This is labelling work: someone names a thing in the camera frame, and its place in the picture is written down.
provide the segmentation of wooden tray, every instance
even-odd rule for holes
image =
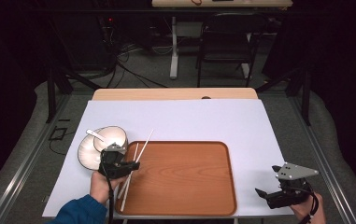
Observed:
[[[145,142],[129,145],[132,161]],[[148,142],[134,171],[125,206],[130,216],[230,216],[236,210],[228,148],[222,142]]]

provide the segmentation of white paper sheet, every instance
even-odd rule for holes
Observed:
[[[91,170],[78,161],[78,146],[88,129],[120,126],[129,142],[221,141],[233,168],[237,210],[234,217],[291,215],[270,209],[255,188],[278,191],[271,166],[282,165],[277,139],[261,100],[90,101],[66,155],[43,217],[55,217],[72,199],[89,193]]]

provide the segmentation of gray floor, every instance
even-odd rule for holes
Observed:
[[[255,65],[250,86],[255,88],[264,83],[261,74],[263,62],[272,44],[266,38],[260,48],[258,62]],[[131,71],[150,78],[168,87],[195,87],[195,54],[197,48],[188,46],[179,49],[178,78],[169,78],[170,53],[157,54],[144,50],[133,50],[120,56],[122,62]],[[226,74],[231,71],[240,76],[239,71],[231,67],[209,66],[205,69],[210,76]],[[111,75],[97,77],[93,82],[106,87]],[[212,82],[204,80],[204,87],[241,85],[240,81]],[[47,86],[46,83],[36,89],[37,104],[33,116],[21,139],[15,146],[8,161],[0,173],[0,223],[43,223],[41,217],[45,203],[50,195],[64,162],[64,154],[73,139],[73,132],[86,103],[92,97],[92,90],[72,80],[75,91],[70,96],[58,94],[59,113],[55,120],[46,124]],[[152,88],[159,88],[148,83]],[[308,181],[325,201],[328,223],[356,223],[356,178],[339,152],[333,119],[325,109],[322,100],[312,93],[310,100],[311,127],[307,127],[298,114],[298,99],[287,98],[281,90],[281,83],[272,90],[259,94],[271,124],[275,131],[281,152],[286,161],[319,169],[321,175],[310,177]],[[145,84],[123,69],[117,68],[116,76],[108,85],[110,88],[147,88]],[[68,134],[60,141],[49,141],[55,128],[66,129]],[[257,217],[240,219],[241,223],[261,223]],[[295,217],[270,217],[264,223],[297,223]]]

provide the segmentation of desk leg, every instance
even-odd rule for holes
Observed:
[[[250,34],[247,34],[247,39],[248,39],[248,41],[250,41]],[[242,73],[244,74],[244,77],[248,78],[249,65],[247,63],[242,63],[241,64],[241,69],[242,69]]]
[[[178,77],[178,37],[176,17],[172,17],[172,61],[169,77],[171,79],[176,79]]]
[[[49,117],[46,123],[50,123],[56,114],[56,100],[55,100],[55,81],[50,69],[47,78],[47,94],[49,96]]]

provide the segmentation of standing desk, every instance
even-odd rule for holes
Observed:
[[[130,142],[147,139],[151,128],[154,133],[150,141],[221,141],[229,149],[235,185],[236,210],[228,217],[292,215],[286,207],[269,209],[254,190],[278,191],[271,166],[284,162],[255,90],[181,88],[96,91],[84,111],[43,217],[55,217],[65,203],[89,192],[92,171],[80,165],[78,146],[87,129],[111,125],[122,127]],[[212,217],[126,216],[114,211],[114,218]]]
[[[234,0],[234,1],[217,1],[212,0],[194,0],[194,2],[201,3],[197,6],[191,0],[152,0],[153,7],[291,7],[292,0]],[[199,36],[201,25],[197,24],[183,24],[188,29],[178,28],[176,17],[172,17],[172,61],[170,78],[178,77],[178,35],[181,36]],[[243,64],[242,69],[244,74],[249,71],[248,65]]]

